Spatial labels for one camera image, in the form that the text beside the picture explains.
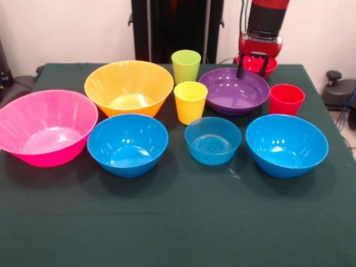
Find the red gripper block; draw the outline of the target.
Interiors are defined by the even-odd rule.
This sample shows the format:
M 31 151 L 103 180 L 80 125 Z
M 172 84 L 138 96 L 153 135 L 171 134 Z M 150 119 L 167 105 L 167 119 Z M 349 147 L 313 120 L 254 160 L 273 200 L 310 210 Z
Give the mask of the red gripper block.
M 283 45 L 282 36 L 276 39 L 259 39 L 249 36 L 246 32 L 241 32 L 239 37 L 239 65 L 237 78 L 242 78 L 244 74 L 244 57 L 251 55 L 262 55 L 263 65 L 260 69 L 260 76 L 264 77 L 269 63 L 269 57 L 277 57 Z

